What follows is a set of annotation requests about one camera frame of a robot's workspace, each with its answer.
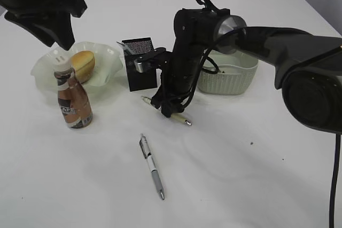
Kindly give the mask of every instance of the pen holder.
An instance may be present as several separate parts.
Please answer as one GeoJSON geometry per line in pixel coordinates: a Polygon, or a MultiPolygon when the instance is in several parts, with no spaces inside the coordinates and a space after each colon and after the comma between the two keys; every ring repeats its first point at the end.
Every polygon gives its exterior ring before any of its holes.
{"type": "Polygon", "coordinates": [[[129,84],[129,91],[138,91],[157,87],[157,71],[151,69],[144,73],[139,73],[134,65],[134,60],[142,54],[152,51],[153,44],[151,38],[137,38],[134,40],[122,41],[126,44],[135,54],[129,55],[125,52],[125,63],[127,71],[127,79],[129,84]]]}

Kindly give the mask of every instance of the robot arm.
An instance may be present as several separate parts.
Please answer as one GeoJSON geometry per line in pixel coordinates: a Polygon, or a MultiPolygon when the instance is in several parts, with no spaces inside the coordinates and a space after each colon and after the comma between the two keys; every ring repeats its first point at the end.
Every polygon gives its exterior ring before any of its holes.
{"type": "Polygon", "coordinates": [[[155,108],[161,107],[166,117],[183,112],[210,51],[239,50],[275,66],[275,88],[282,89],[288,110],[299,122],[342,133],[342,38],[293,28],[247,27],[241,17],[217,9],[210,0],[196,1],[205,7],[176,14],[172,52],[159,48],[135,61],[139,72],[162,69],[161,87],[151,101],[155,108]]]}
{"type": "Polygon", "coordinates": [[[75,39],[70,15],[81,17],[84,0],[0,0],[8,11],[5,19],[29,31],[47,46],[57,42],[69,50],[75,39]]]}

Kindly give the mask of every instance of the bread roll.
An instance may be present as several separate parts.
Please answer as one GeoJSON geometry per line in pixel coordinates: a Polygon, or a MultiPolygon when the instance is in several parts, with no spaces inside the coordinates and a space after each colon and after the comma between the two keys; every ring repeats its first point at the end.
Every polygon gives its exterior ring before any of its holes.
{"type": "Polygon", "coordinates": [[[94,53],[91,51],[82,51],[71,57],[71,63],[76,72],[76,78],[84,83],[90,79],[95,67],[94,53]]]}

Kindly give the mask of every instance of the coffee bottle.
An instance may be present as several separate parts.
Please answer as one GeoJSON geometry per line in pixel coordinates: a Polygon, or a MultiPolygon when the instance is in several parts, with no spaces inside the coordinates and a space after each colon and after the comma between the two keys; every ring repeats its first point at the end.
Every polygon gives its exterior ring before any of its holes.
{"type": "Polygon", "coordinates": [[[76,79],[71,59],[60,56],[53,60],[58,86],[58,104],[70,128],[84,128],[92,120],[88,95],[76,79]]]}

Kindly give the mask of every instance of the bottle cap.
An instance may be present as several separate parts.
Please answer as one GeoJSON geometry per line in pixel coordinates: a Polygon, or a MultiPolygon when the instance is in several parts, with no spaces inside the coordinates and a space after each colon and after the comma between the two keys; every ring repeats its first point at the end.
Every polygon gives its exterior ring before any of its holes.
{"type": "Polygon", "coordinates": [[[53,70],[55,72],[65,72],[71,69],[71,58],[66,56],[58,56],[52,60],[53,70]]]}

